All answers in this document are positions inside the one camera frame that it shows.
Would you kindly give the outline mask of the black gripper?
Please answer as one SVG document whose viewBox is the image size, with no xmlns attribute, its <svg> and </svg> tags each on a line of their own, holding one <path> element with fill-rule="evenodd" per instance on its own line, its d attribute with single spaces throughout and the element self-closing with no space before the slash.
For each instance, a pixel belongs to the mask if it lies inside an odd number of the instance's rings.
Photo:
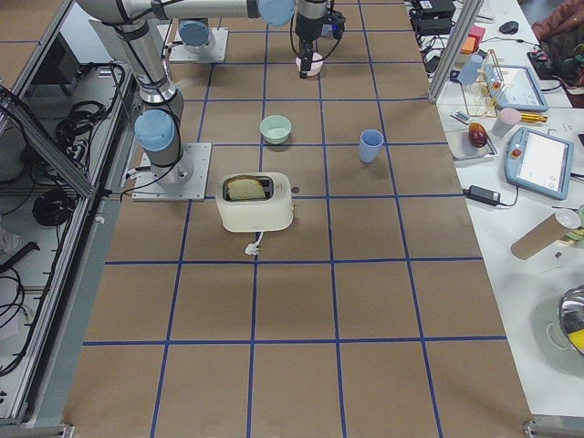
<svg viewBox="0 0 584 438">
<path fill-rule="evenodd" d="M 299 40 L 298 58 L 300 59 L 299 78 L 307 79 L 313 61 L 313 42 L 306 39 Z"/>
</svg>

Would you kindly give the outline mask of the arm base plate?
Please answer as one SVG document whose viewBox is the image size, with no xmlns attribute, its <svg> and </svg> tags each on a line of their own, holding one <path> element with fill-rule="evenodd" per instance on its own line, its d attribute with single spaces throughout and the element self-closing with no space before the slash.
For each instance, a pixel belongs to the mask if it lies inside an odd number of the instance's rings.
<svg viewBox="0 0 584 438">
<path fill-rule="evenodd" d="M 208 29 L 208 38 L 205 44 L 196 46 L 185 44 L 180 31 L 177 30 L 174 40 L 168 46 L 170 52 L 167 58 L 175 64 L 222 63 L 225 59 L 228 33 L 227 27 L 211 27 Z"/>
<path fill-rule="evenodd" d="M 138 173 L 136 184 L 139 188 L 131 192 L 131 198 L 137 202 L 202 201 L 211 153 L 210 142 L 183 143 L 182 159 L 168 174 L 156 166 Z"/>
</svg>

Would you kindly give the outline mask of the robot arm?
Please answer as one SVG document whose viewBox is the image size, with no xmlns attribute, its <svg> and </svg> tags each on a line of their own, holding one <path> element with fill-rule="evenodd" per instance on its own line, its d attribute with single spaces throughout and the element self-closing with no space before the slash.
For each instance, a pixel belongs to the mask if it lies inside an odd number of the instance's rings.
<svg viewBox="0 0 584 438">
<path fill-rule="evenodd" d="M 159 18 L 195 19 L 247 17 L 261 18 L 271 26 L 295 23 L 298 44 L 292 46 L 300 60 L 299 77 L 305 79 L 312 69 L 314 43 L 324 26 L 330 26 L 339 42 L 346 18 L 334 9 L 332 1 L 80 1 L 80 7 L 105 25 L 118 28 Z"/>
<path fill-rule="evenodd" d="M 160 34 L 146 20 L 103 25 L 115 33 L 138 81 L 143 112 L 134 122 L 134 132 L 154 180 L 167 186 L 185 182 L 193 165 L 184 158 L 180 136 L 183 97 L 162 64 L 156 41 Z"/>
</svg>

